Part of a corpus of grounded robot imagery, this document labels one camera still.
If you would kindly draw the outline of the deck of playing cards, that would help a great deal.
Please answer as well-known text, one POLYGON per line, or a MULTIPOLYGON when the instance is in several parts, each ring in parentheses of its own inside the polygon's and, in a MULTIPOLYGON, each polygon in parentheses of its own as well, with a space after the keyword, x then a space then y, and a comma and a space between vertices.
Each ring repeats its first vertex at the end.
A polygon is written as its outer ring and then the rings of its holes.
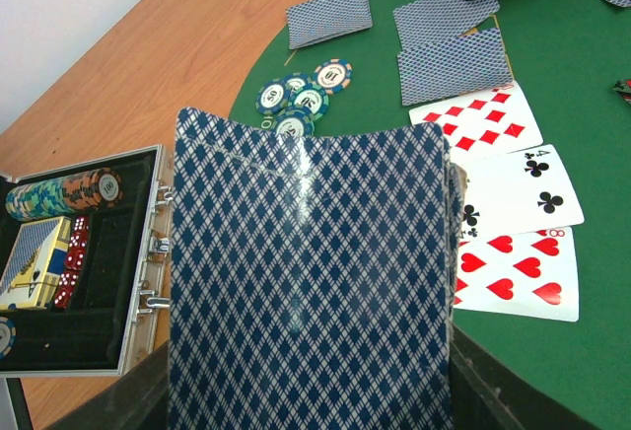
POLYGON ((178 115, 172 429, 449 429, 462 189, 441 128, 178 115))

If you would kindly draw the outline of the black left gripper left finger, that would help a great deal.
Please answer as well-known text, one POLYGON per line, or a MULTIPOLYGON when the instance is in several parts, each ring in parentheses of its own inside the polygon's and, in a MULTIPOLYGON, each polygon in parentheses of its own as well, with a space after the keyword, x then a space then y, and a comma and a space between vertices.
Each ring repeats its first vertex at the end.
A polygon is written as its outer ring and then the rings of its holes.
POLYGON ((48 429, 167 429, 169 344, 48 429))

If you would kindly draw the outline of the round green poker mat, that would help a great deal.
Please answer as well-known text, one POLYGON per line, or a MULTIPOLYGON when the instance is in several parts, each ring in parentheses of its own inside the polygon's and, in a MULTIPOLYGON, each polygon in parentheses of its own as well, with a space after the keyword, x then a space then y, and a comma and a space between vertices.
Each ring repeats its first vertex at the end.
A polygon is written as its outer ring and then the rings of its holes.
POLYGON ((432 128, 467 176, 456 218, 464 368, 522 428, 630 425, 630 13, 601 0, 244 0, 251 64, 231 119, 268 127, 267 82, 351 64, 315 136, 432 128))

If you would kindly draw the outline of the white blue chip stack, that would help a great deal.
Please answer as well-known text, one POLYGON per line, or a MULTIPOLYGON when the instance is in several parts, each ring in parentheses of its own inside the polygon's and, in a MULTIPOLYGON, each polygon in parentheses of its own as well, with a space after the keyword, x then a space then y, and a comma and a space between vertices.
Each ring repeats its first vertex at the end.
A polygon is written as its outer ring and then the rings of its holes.
POLYGON ((312 136, 315 132, 312 112, 306 107, 290 107, 277 116, 272 130, 298 137, 312 136))

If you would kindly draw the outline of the four of clubs card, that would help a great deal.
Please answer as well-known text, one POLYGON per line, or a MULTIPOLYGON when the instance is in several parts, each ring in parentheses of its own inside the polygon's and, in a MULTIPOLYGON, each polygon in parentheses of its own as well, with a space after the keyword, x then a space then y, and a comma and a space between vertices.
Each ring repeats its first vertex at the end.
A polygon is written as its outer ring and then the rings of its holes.
POLYGON ((460 238, 465 242, 585 221, 551 144, 473 161, 463 168, 467 184, 460 238))

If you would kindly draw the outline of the aluminium poker case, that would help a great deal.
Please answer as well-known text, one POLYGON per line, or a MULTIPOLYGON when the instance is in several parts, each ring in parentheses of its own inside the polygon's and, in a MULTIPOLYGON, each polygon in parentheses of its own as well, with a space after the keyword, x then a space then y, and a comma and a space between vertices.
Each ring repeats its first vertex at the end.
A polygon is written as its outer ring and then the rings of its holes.
POLYGON ((25 177, 1 178, 1 277, 23 224, 5 199, 19 185, 111 168, 122 179, 113 207, 62 215, 90 218, 87 256, 66 309, 2 311, 17 329, 1 359, 5 378, 120 376, 154 348, 158 297, 169 251, 173 167, 161 145, 120 153, 25 177))

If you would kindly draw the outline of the blue orange ten chip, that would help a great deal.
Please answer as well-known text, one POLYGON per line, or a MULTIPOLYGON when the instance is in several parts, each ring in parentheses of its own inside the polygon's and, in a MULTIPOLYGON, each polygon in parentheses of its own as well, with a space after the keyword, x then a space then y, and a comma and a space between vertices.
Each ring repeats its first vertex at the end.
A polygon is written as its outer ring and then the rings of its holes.
POLYGON ((353 68, 346 59, 331 58, 322 62, 314 72, 315 82, 328 95, 345 90, 353 78, 353 68))

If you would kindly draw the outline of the boxed card deck in case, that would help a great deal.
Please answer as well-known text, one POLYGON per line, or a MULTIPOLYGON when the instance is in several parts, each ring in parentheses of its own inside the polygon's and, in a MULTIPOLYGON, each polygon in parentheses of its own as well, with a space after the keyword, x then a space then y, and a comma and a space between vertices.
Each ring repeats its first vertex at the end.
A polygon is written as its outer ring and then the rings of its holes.
POLYGON ((57 216, 23 224, 1 277, 1 310, 45 310, 64 271, 71 219, 57 216))

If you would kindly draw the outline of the red dice row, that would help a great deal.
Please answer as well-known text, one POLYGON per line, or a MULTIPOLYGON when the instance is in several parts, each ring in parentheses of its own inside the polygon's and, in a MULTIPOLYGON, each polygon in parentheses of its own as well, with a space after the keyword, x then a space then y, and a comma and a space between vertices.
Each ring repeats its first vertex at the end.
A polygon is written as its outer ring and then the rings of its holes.
POLYGON ((90 218, 80 215, 74 219, 69 248, 64 260, 64 269, 54 295, 53 306, 66 309, 79 283, 87 256, 90 237, 90 218))

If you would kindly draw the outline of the eight of hearts card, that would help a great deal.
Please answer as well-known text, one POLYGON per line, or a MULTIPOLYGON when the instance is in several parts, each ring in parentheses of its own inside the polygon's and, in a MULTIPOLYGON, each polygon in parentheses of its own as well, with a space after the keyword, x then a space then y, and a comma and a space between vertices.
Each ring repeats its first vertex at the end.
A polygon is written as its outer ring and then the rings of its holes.
POLYGON ((579 278, 570 227, 463 242, 458 248, 459 309, 575 323, 579 278))

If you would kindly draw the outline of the lone chip in case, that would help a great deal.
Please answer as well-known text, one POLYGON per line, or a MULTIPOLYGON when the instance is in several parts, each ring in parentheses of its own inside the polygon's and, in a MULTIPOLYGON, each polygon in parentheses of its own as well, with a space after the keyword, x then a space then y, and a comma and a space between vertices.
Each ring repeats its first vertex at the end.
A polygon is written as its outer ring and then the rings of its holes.
POLYGON ((4 359, 14 347, 17 329, 14 323, 6 318, 0 318, 0 358, 4 359))

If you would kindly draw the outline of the ten of diamonds card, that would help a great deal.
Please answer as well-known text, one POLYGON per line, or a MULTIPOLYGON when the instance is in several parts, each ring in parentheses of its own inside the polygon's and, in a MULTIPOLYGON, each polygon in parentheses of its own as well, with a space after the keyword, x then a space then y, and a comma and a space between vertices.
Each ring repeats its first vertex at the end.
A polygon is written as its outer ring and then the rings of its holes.
POLYGON ((476 91, 409 111, 410 122, 442 127, 451 159, 465 164, 542 143, 542 135, 520 85, 476 91))

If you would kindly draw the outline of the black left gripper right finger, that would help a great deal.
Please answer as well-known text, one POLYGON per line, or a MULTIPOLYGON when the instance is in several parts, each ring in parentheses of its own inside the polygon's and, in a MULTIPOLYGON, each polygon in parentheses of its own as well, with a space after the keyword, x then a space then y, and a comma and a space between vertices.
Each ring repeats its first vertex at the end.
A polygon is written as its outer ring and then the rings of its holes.
POLYGON ((581 324, 459 323, 457 429, 608 429, 611 353, 581 324))

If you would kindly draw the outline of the poker chips in case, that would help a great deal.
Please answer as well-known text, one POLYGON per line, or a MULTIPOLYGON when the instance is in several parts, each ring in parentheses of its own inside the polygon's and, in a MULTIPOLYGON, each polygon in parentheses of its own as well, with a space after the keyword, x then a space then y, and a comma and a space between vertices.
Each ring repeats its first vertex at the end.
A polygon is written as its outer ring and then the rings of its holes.
POLYGON ((29 222, 115 206, 123 196, 122 179, 111 168, 46 179, 12 188, 5 209, 29 222))

